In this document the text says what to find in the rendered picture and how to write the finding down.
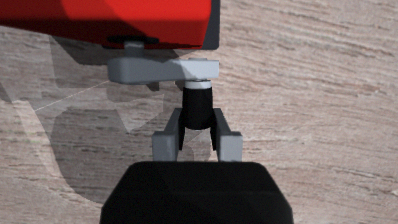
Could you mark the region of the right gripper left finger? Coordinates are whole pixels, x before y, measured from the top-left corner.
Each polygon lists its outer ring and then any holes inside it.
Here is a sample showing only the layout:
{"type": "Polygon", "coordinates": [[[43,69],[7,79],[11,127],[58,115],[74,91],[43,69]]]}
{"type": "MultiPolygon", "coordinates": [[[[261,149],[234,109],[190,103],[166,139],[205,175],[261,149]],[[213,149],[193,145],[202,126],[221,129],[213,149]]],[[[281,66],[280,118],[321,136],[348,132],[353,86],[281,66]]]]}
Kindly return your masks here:
{"type": "Polygon", "coordinates": [[[185,135],[182,108],[175,108],[164,131],[152,135],[153,161],[177,161],[185,135]]]}

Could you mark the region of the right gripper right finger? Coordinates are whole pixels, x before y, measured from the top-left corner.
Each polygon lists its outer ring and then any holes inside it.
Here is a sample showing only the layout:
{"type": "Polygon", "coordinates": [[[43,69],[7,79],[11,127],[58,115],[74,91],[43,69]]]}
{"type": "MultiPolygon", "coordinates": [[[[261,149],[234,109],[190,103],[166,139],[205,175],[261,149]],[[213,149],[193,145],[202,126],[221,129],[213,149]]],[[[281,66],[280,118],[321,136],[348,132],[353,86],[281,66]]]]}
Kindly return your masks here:
{"type": "Polygon", "coordinates": [[[218,162],[242,162],[243,136],[231,131],[220,108],[213,108],[210,135],[218,162]]]}

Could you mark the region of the red pencil sharpener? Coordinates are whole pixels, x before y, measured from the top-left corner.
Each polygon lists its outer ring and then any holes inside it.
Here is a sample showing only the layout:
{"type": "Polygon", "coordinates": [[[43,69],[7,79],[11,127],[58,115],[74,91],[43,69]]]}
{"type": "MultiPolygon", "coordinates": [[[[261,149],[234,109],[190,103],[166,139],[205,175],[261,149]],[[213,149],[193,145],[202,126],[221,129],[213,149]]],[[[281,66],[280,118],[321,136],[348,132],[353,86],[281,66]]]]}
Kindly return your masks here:
{"type": "Polygon", "coordinates": [[[153,59],[144,49],[216,50],[220,0],[0,0],[0,26],[124,49],[108,80],[125,85],[184,80],[184,126],[211,126],[219,61],[153,59]]]}

